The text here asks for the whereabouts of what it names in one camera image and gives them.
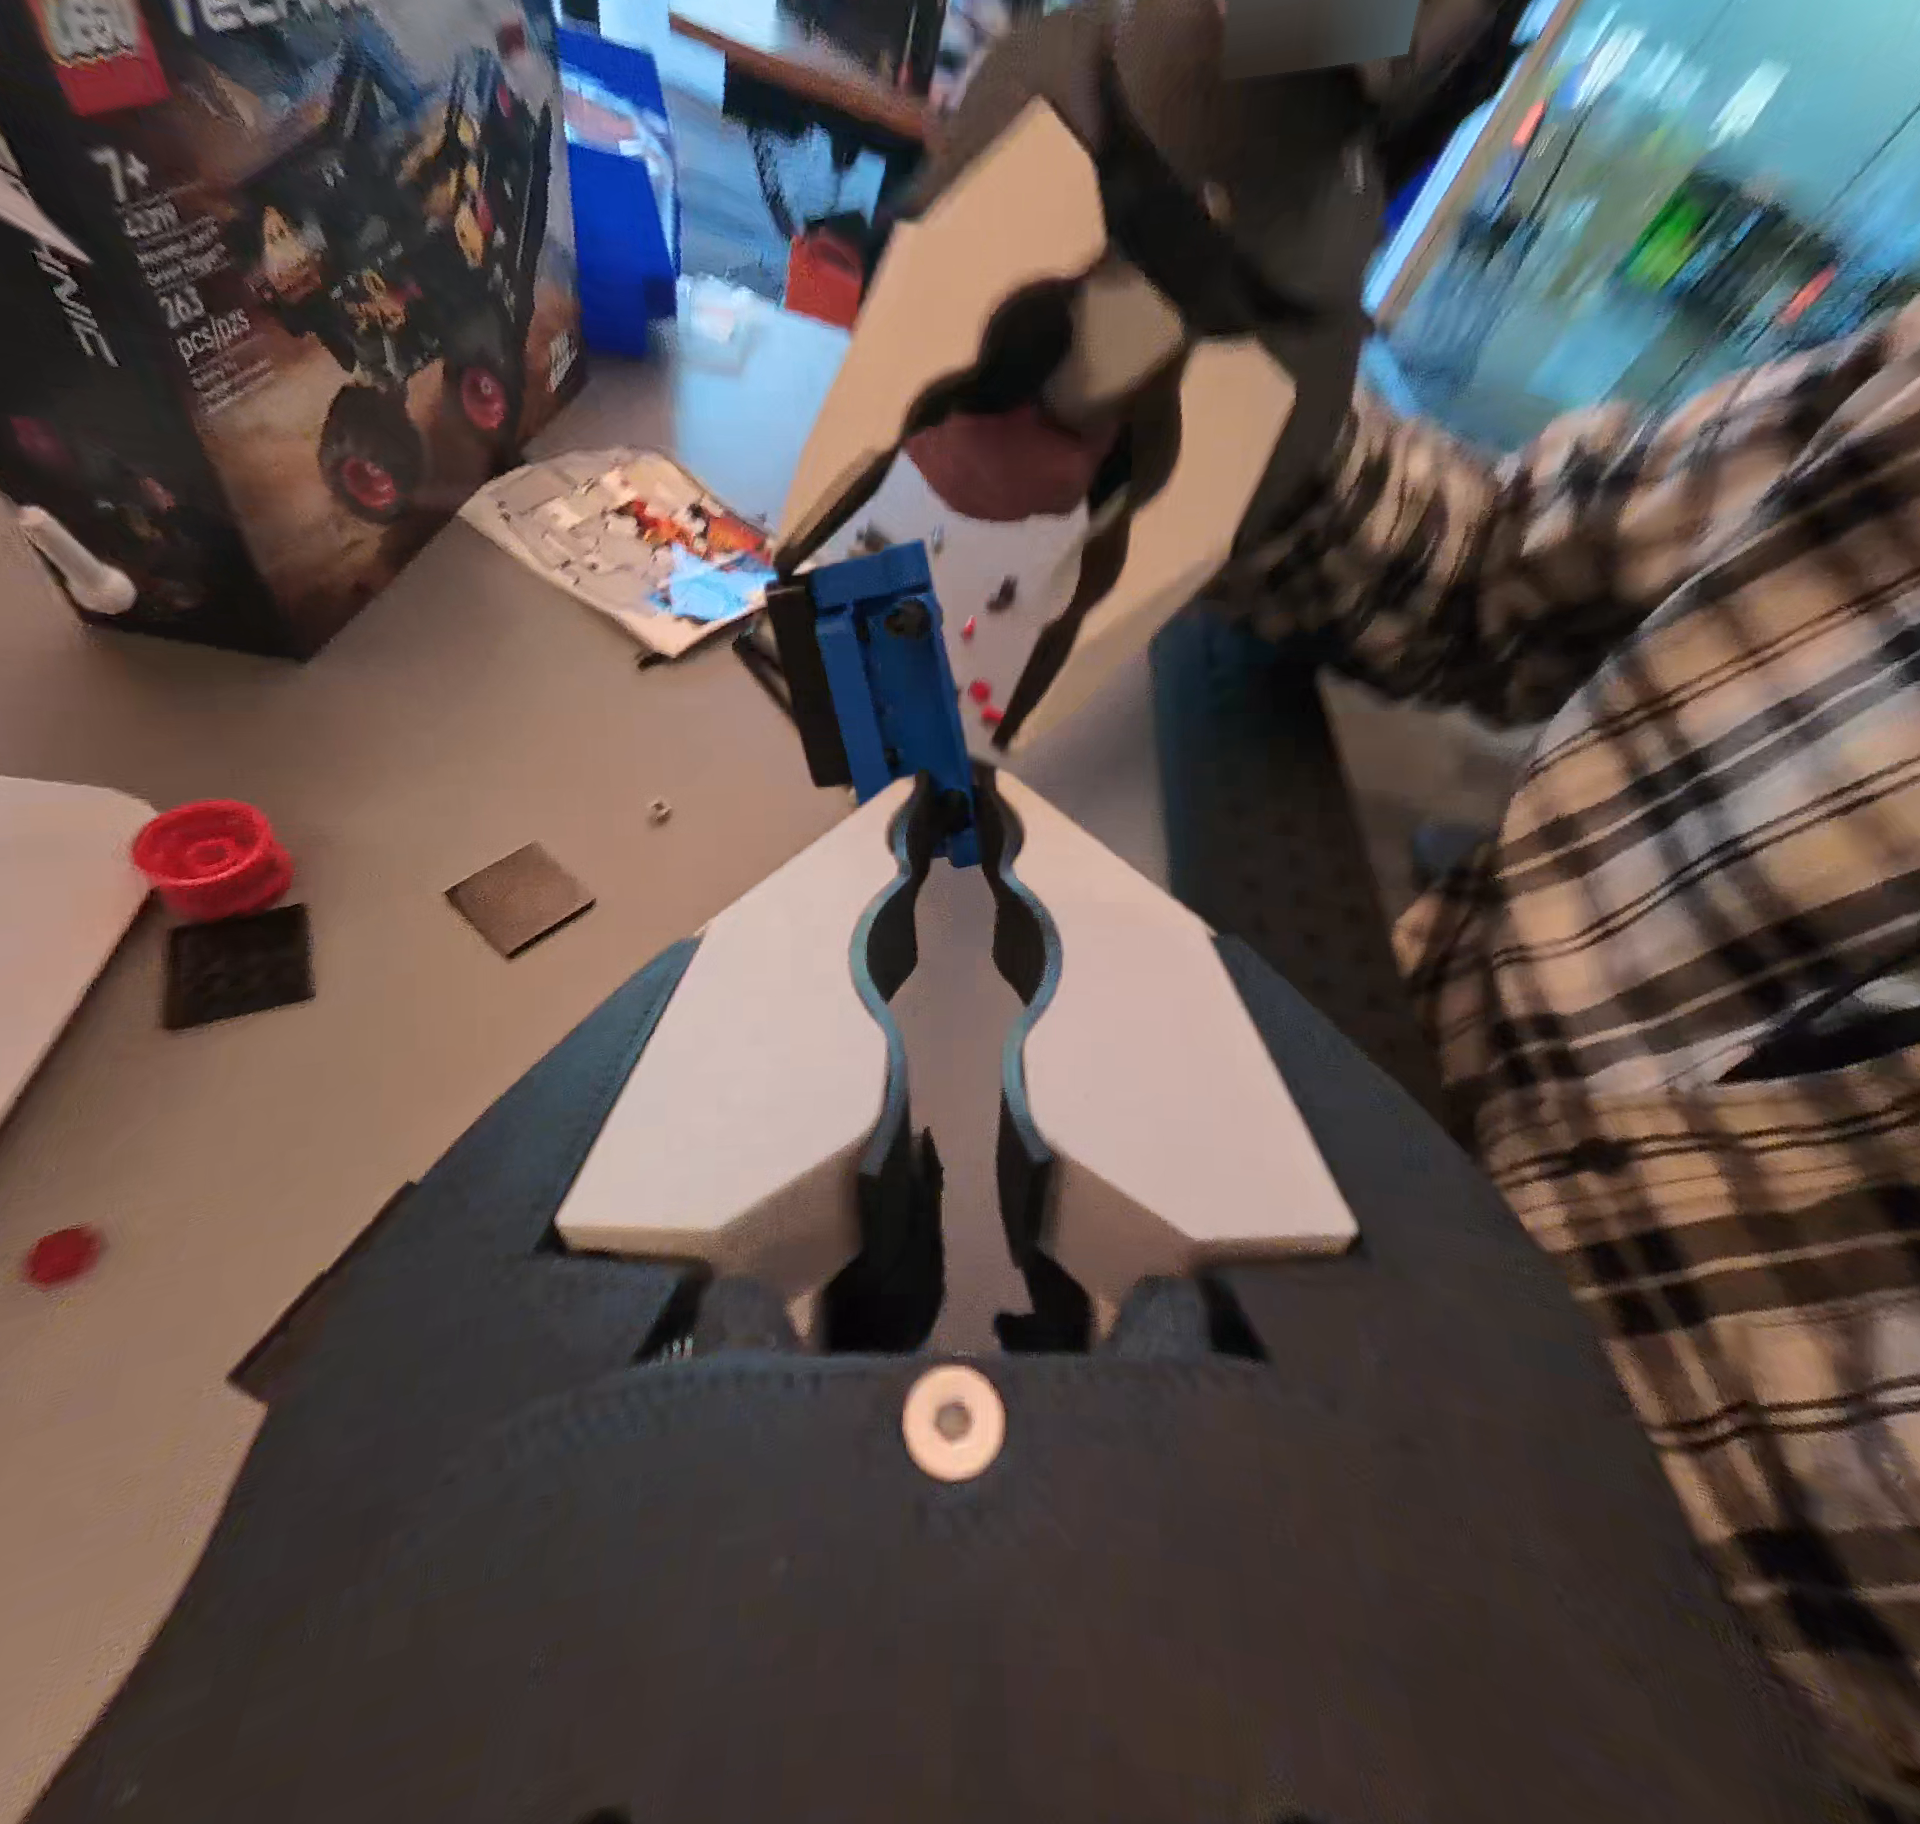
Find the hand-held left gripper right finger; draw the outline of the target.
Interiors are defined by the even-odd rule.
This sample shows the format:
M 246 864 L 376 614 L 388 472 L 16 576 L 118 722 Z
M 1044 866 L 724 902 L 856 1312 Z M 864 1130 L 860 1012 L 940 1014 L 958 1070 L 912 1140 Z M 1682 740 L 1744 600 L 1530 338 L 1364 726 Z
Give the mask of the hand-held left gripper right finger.
M 1360 1236 L 1222 938 L 1010 772 L 990 772 L 996 1192 L 1026 1308 L 1004 1348 L 1082 1352 L 1150 1280 L 1338 1258 Z

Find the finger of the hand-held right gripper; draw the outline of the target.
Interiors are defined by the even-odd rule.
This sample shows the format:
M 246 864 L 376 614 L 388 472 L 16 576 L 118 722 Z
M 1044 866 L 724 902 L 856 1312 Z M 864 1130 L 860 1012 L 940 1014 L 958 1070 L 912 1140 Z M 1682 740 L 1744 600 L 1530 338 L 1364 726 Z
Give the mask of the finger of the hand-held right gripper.
M 1024 756 L 1092 706 L 1218 578 L 1292 410 L 1292 378 L 1252 340 L 1198 342 L 1140 396 L 1116 454 L 1124 482 L 1042 586 L 996 756 Z
M 1090 430 L 1168 372 L 1188 328 L 1140 236 L 1158 196 L 1146 156 L 1116 134 L 1094 154 L 1034 100 L 900 222 L 790 478 L 776 570 L 804 570 L 952 416 L 1042 406 Z

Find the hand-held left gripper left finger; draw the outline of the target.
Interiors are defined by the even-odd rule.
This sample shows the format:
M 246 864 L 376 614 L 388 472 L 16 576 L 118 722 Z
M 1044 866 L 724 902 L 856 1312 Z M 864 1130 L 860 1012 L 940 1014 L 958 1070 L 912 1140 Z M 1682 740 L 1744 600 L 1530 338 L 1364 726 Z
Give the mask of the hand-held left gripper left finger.
M 898 780 L 702 928 L 558 1206 L 568 1250 L 812 1300 L 834 1352 L 928 1342 L 944 1174 L 894 1000 L 930 864 L 930 788 Z

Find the blue skull side panel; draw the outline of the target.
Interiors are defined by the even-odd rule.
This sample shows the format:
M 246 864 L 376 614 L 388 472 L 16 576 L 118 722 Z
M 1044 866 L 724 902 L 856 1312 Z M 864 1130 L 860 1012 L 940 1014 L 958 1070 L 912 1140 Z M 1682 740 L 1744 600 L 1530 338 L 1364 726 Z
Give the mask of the blue skull side panel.
M 764 614 L 812 784 L 856 804 L 922 784 L 932 854 L 978 866 L 976 774 L 924 540 L 780 570 Z

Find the person's right hand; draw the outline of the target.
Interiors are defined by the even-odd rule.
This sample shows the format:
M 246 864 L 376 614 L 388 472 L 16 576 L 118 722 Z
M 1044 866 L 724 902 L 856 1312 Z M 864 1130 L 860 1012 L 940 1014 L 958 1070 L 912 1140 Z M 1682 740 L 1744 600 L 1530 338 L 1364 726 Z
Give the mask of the person's right hand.
M 952 412 L 912 436 L 904 454 L 952 514 L 1018 524 L 1082 508 L 1116 436 L 1112 416 L 1074 428 L 1024 404 Z

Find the black flat square tile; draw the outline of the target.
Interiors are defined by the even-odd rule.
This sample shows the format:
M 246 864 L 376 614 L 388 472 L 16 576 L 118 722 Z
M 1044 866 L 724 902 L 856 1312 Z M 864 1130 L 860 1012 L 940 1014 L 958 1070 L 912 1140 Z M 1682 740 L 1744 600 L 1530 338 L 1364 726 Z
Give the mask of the black flat square tile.
M 534 840 L 450 884 L 444 904 L 494 956 L 512 962 L 590 914 L 598 898 Z

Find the blue storage bin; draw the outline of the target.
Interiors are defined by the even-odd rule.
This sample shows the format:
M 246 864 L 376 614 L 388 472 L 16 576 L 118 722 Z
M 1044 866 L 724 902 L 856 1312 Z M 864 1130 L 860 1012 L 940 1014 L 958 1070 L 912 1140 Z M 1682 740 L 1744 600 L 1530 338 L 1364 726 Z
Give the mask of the blue storage bin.
M 580 22 L 558 30 L 578 298 L 588 348 L 644 358 L 678 312 L 676 138 L 652 52 Z

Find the instruction booklet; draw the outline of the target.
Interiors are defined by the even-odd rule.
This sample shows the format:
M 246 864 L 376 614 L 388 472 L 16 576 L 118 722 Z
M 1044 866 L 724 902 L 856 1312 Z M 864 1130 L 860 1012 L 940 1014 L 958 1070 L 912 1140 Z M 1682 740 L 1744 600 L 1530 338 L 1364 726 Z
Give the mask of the instruction booklet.
M 458 518 L 648 660 L 680 660 L 752 622 L 776 576 L 764 530 L 654 450 L 518 466 L 468 494 Z

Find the black square studded plate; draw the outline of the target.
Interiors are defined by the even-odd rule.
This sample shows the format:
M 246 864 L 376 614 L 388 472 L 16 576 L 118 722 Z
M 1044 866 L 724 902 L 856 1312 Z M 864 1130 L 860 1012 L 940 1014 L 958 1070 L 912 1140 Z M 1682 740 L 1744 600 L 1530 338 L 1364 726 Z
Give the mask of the black square studded plate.
M 160 1028 L 180 1034 L 312 1002 L 312 932 L 304 902 L 172 926 L 162 948 Z

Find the red toy wheel rim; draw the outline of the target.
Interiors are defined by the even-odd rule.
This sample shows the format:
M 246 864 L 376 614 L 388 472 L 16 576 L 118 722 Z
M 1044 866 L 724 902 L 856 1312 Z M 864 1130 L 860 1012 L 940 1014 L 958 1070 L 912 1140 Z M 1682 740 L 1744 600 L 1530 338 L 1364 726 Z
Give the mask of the red toy wheel rim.
M 198 800 L 156 814 L 136 830 L 130 862 L 182 924 L 260 914 L 294 886 L 276 826 L 240 800 Z

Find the dark toy set box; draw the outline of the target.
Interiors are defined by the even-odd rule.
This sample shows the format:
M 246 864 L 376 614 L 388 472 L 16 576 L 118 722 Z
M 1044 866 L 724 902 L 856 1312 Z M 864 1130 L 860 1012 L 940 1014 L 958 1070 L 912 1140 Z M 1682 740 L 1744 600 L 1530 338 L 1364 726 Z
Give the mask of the dark toy set box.
M 308 660 L 584 380 L 554 0 L 2 0 L 4 524 Z M 36 506 L 140 600 L 88 618 Z

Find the small white plastic object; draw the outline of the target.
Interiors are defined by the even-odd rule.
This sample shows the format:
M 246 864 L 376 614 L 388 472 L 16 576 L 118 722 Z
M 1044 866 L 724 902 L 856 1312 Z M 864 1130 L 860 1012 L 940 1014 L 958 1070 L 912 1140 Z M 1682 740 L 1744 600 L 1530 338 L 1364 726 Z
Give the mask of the small white plastic object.
M 46 564 L 74 610 L 88 618 L 126 618 L 140 602 L 132 576 L 98 556 L 58 516 L 34 504 L 14 512 L 18 528 Z

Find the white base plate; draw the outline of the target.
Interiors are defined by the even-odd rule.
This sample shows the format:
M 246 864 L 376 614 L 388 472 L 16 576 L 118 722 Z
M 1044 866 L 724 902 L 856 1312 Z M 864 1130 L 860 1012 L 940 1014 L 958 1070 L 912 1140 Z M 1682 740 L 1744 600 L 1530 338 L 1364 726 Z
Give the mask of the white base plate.
M 2 1114 L 10 1116 L 144 908 L 122 790 L 2 780 Z

